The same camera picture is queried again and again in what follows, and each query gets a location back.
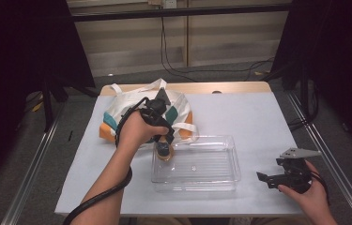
white bag handle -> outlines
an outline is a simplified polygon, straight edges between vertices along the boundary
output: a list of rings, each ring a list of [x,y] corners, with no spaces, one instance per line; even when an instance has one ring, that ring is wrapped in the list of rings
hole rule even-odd
[[[160,78],[160,79],[157,79],[156,81],[154,81],[146,86],[137,88],[137,89],[129,91],[129,92],[123,92],[122,89],[119,87],[119,85],[117,85],[116,83],[110,85],[110,87],[116,92],[116,95],[118,96],[123,93],[136,93],[136,92],[149,91],[149,90],[154,89],[155,87],[166,89],[166,84],[167,84],[167,82],[164,79]]]

clear plastic container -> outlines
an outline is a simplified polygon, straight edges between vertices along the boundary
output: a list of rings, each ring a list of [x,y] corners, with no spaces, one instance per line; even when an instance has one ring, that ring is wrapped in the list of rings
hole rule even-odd
[[[157,191],[232,191],[240,168],[232,136],[199,136],[174,145],[174,156],[163,161],[153,154],[152,182]]]

